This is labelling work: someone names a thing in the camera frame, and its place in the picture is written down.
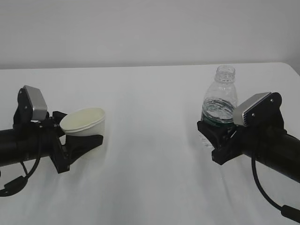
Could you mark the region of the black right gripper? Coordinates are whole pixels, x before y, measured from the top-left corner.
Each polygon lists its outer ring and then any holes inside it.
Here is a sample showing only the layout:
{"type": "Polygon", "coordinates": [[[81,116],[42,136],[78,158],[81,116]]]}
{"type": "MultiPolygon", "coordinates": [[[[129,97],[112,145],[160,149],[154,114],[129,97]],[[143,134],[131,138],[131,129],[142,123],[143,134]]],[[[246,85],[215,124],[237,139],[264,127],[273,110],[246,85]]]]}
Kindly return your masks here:
{"type": "Polygon", "coordinates": [[[203,145],[208,149],[214,149],[211,154],[212,160],[219,165],[240,155],[265,161],[267,149],[276,139],[286,134],[284,128],[274,126],[239,126],[231,136],[224,136],[225,127],[216,127],[203,121],[197,122],[197,129],[201,134],[203,145]]]}

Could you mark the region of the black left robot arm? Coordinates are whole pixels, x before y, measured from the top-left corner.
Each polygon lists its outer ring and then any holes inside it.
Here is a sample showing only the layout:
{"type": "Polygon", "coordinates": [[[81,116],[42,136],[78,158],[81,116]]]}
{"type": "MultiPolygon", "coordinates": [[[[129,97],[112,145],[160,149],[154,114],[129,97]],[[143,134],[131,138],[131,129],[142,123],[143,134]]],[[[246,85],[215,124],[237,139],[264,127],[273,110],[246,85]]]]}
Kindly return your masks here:
{"type": "Polygon", "coordinates": [[[66,136],[59,122],[65,113],[54,111],[45,120],[32,122],[16,111],[12,129],[0,132],[0,165],[6,166],[38,157],[50,157],[58,173],[69,171],[70,165],[93,148],[102,145],[102,135],[66,136]]]}

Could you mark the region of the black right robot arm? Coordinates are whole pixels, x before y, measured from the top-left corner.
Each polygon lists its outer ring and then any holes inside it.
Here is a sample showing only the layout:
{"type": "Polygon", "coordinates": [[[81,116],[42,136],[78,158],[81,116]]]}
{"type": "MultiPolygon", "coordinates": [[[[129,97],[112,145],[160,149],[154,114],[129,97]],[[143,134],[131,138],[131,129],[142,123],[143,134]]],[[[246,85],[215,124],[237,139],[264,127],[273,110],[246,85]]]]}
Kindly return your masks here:
{"type": "Polygon", "coordinates": [[[255,160],[286,177],[300,181],[300,141],[283,128],[214,127],[197,122],[198,131],[211,143],[212,160],[223,165],[226,162],[255,153],[255,160]]]}

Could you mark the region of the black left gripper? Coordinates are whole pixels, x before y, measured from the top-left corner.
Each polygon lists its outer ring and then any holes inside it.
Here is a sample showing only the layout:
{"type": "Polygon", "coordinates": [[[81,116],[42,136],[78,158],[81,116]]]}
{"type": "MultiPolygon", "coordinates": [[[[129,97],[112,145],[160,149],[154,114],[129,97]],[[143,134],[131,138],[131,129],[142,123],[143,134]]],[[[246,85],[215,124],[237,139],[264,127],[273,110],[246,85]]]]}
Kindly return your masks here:
{"type": "Polygon", "coordinates": [[[53,111],[52,116],[47,112],[45,120],[31,122],[37,136],[37,147],[36,160],[30,173],[35,172],[42,157],[51,159],[57,173],[68,172],[70,164],[102,145],[104,139],[102,135],[66,135],[65,144],[62,145],[60,137],[64,132],[60,128],[60,122],[66,116],[66,113],[59,111],[53,111]]]}

